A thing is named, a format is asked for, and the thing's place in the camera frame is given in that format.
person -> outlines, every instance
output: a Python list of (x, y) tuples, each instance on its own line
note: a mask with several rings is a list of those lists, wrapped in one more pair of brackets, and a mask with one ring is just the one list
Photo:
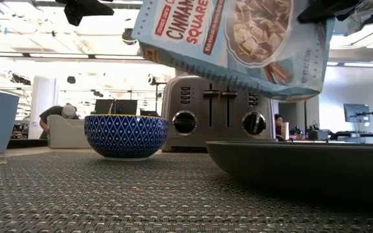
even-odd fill
[(276, 135), (282, 134), (282, 123), (283, 116), (280, 114), (275, 114)]
[(66, 106), (53, 106), (49, 109), (45, 110), (40, 115), (40, 126), (43, 128), (43, 133), (40, 136), (40, 139), (46, 139), (50, 133), (49, 126), (48, 126), (48, 117), (50, 115), (59, 115), (64, 117), (65, 119), (79, 119), (76, 115), (77, 109), (75, 106), (71, 104), (67, 104)]

dark gray plate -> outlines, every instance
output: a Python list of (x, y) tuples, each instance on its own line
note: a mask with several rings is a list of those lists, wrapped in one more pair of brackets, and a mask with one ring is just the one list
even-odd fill
[(246, 181), (373, 202), (373, 144), (207, 142), (212, 160)]

blue bowl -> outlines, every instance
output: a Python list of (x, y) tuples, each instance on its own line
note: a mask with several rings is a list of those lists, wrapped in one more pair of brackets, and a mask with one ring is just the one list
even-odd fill
[(169, 122), (152, 116), (90, 115), (84, 118), (90, 146), (106, 159), (145, 160), (166, 140)]

man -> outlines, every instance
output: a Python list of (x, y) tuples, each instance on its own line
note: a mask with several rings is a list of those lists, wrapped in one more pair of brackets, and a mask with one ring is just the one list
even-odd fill
[(43, 133), (40, 136), (41, 139), (46, 139), (48, 134), (50, 133), (49, 126), (47, 124), (47, 120), (50, 115), (59, 115), (64, 117), (65, 119), (78, 119), (78, 116), (76, 115), (76, 108), (71, 104), (67, 104), (64, 107), (50, 107), (40, 115), (40, 126), (43, 128)]

cereal bag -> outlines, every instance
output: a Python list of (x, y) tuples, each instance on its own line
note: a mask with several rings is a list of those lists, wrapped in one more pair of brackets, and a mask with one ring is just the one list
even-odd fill
[(147, 60), (279, 100), (322, 91), (334, 20), (310, 0), (145, 0), (132, 36)]

